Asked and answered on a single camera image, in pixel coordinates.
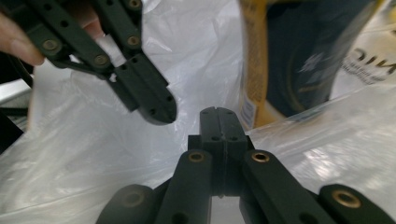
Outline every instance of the brass insert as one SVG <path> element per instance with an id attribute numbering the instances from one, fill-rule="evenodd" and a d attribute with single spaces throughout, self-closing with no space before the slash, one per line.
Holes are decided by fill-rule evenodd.
<path id="1" fill-rule="evenodd" d="M 131 191 L 125 194 L 122 198 L 122 205 L 124 207 L 136 207 L 145 200 L 145 195 L 141 191 Z"/>
<path id="2" fill-rule="evenodd" d="M 251 158 L 257 162 L 268 162 L 270 157 L 263 152 L 256 152 L 251 155 Z"/>
<path id="3" fill-rule="evenodd" d="M 359 208 L 361 207 L 361 200 L 350 192 L 339 189 L 332 192 L 332 197 L 336 202 L 349 208 Z"/>
<path id="4" fill-rule="evenodd" d="M 189 160 L 192 162 L 200 162 L 204 160 L 204 154 L 201 152 L 192 152 L 189 155 Z"/>

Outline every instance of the white surface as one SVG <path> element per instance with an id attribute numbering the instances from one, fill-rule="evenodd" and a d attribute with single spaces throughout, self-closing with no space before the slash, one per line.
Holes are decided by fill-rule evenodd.
<path id="1" fill-rule="evenodd" d="M 0 85 L 0 104 L 29 92 L 30 87 L 22 80 L 18 79 Z"/>
<path id="2" fill-rule="evenodd" d="M 35 128 L 43 117 L 57 104 L 57 99 L 50 97 L 52 91 L 56 91 L 59 85 L 71 76 L 70 69 L 60 69 L 53 66 L 48 60 L 42 65 L 35 67 L 35 87 L 32 90 L 31 103 L 29 106 L 29 127 Z"/>

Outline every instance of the black plastic part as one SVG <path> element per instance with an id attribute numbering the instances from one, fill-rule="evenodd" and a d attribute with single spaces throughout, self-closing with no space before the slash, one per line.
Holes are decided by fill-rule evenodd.
<path id="1" fill-rule="evenodd" d="M 120 189 L 105 206 L 97 224 L 150 224 L 155 218 L 156 197 L 146 186 Z"/>
<path id="2" fill-rule="evenodd" d="M 92 0 L 104 29 L 128 59 L 119 68 L 114 68 L 109 56 L 65 11 L 63 2 L 0 0 L 0 6 L 55 66 L 105 79 L 130 111 L 138 108 L 151 123 L 175 121 L 177 105 L 166 88 L 168 82 L 141 49 L 142 2 Z"/>
<path id="3" fill-rule="evenodd" d="M 395 222 L 381 208 L 356 190 L 343 185 L 325 186 L 320 190 L 319 203 L 340 224 Z"/>
<path id="4" fill-rule="evenodd" d="M 91 0 L 103 29 L 111 33 L 124 56 L 130 59 L 134 54 L 142 52 L 141 33 L 137 24 L 130 19 L 121 1 Z"/>
<path id="5" fill-rule="evenodd" d="M 0 154 L 6 151 L 18 138 L 23 131 L 18 128 L 9 118 L 0 111 Z"/>
<path id="6" fill-rule="evenodd" d="M 67 43 L 72 54 L 86 63 L 93 71 L 100 74 L 111 74 L 113 66 L 108 55 L 93 41 L 93 39 L 77 24 L 77 22 L 52 0 L 25 0 L 30 8 L 34 9 L 42 20 L 54 31 L 64 43 Z M 103 57 L 101 63 L 95 61 Z"/>
<path id="7" fill-rule="evenodd" d="M 144 54 L 135 55 L 124 65 L 117 67 L 115 72 L 116 82 L 134 97 L 146 120 L 155 124 L 172 123 L 176 120 L 175 98 L 166 89 L 166 80 L 160 78 L 160 73 Z"/>
<path id="8" fill-rule="evenodd" d="M 155 223 L 209 223 L 211 197 L 219 195 L 219 192 L 232 192 L 240 196 L 239 207 L 247 224 L 332 224 L 335 220 L 351 224 L 394 223 L 380 208 L 353 189 L 329 186 L 322 189 L 319 197 L 304 189 L 274 155 L 254 150 L 248 136 L 244 136 L 246 139 L 240 145 L 233 145 L 243 136 L 243 130 L 232 111 L 215 107 L 203 110 L 201 135 L 189 136 L 189 150 L 180 157 L 174 177 L 154 190 L 155 200 L 151 202 L 155 205 L 146 205 L 146 209 L 153 211 L 150 215 L 156 218 Z M 241 161 L 229 162 L 239 154 L 238 150 L 245 152 L 241 157 L 244 163 L 242 168 Z M 240 176 L 229 174 L 236 169 L 243 170 L 242 179 L 237 184 L 235 182 Z M 212 190 L 212 186 L 217 187 L 217 191 Z M 356 195 L 364 203 L 362 210 L 348 211 L 337 207 L 339 204 L 334 204 L 329 198 L 334 188 L 348 190 Z M 146 213 L 142 214 L 134 214 L 135 220 L 147 223 L 148 219 L 142 219 Z M 117 222 L 108 219 L 108 222 L 103 223 Z"/>
<path id="9" fill-rule="evenodd" d="M 273 154 L 247 152 L 244 175 L 269 223 L 335 223 Z"/>
<path id="10" fill-rule="evenodd" d="M 209 223 L 212 157 L 202 150 L 183 153 L 163 198 L 156 224 Z"/>
<path id="11" fill-rule="evenodd" d="M 0 112 L 3 112 L 4 115 L 10 116 L 10 117 L 27 117 L 28 109 L 27 108 L 0 107 Z"/>
<path id="12" fill-rule="evenodd" d="M 268 220 L 248 186 L 239 198 L 239 210 L 246 224 L 267 224 Z"/>
<path id="13" fill-rule="evenodd" d="M 200 113 L 201 135 L 189 136 L 189 150 L 213 156 L 213 195 L 239 196 L 243 186 L 242 158 L 251 149 L 249 139 L 231 110 L 210 107 Z"/>

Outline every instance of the white plastic bag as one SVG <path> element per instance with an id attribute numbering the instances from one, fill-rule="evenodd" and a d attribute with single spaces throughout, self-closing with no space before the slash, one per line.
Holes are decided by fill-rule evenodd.
<path id="1" fill-rule="evenodd" d="M 251 131 L 307 189 L 350 186 L 396 220 L 396 85 L 367 86 Z"/>
<path id="2" fill-rule="evenodd" d="M 156 187 L 171 176 L 187 136 L 198 134 L 202 109 L 236 109 L 237 2 L 145 6 L 144 48 L 170 82 L 177 121 L 148 124 L 128 113 L 102 80 L 75 73 L 42 96 L 44 118 L 0 157 L 0 223 L 94 223 L 118 189 Z M 121 60 L 109 39 L 102 44 Z M 346 184 L 396 218 L 395 93 L 394 86 L 370 87 L 250 134 L 256 148 L 274 152 L 306 188 Z M 212 223 L 241 223 L 238 212 L 230 212 L 237 200 L 222 202 L 216 200 Z"/>
<path id="3" fill-rule="evenodd" d="M 170 83 L 177 121 L 148 124 L 103 80 L 74 73 L 41 96 L 44 118 L 0 157 L 0 223 L 94 223 L 118 189 L 169 178 L 199 112 L 237 106 L 240 23 L 236 1 L 147 1 L 144 51 Z"/>

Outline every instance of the screw hole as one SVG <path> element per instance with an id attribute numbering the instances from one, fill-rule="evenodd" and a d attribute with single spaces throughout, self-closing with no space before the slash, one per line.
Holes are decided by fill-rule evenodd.
<path id="1" fill-rule="evenodd" d="M 132 35 L 128 38 L 127 42 L 129 45 L 137 45 L 139 43 L 139 37 Z"/>
<path id="2" fill-rule="evenodd" d="M 314 216 L 307 213 L 301 213 L 299 218 L 304 224 L 318 224 L 318 220 Z"/>
<path id="3" fill-rule="evenodd" d="M 125 207 L 136 207 L 145 199 L 145 195 L 140 191 L 132 191 L 122 198 L 122 205 Z"/>
<path id="4" fill-rule="evenodd" d="M 193 162 L 199 162 L 204 160 L 204 154 L 201 152 L 193 152 L 189 155 L 189 160 Z"/>
<path id="5" fill-rule="evenodd" d="M 256 152 L 251 155 L 254 161 L 267 162 L 270 158 L 263 152 Z"/>
<path id="6" fill-rule="evenodd" d="M 335 190 L 332 197 L 345 207 L 359 208 L 361 206 L 361 200 L 346 190 Z"/>
<path id="7" fill-rule="evenodd" d="M 67 26 L 69 26 L 69 23 L 67 21 L 61 21 L 61 26 L 67 27 Z"/>
<path id="8" fill-rule="evenodd" d="M 189 218 L 183 213 L 176 213 L 172 216 L 172 224 L 187 224 Z"/>
<path id="9" fill-rule="evenodd" d="M 50 11 L 52 9 L 52 6 L 50 4 L 45 4 L 44 9 L 46 9 L 47 11 Z"/>
<path id="10" fill-rule="evenodd" d="M 131 0 L 131 1 L 129 2 L 129 6 L 130 6 L 130 7 L 140 7 L 140 1 L 138 1 L 138 0 Z"/>

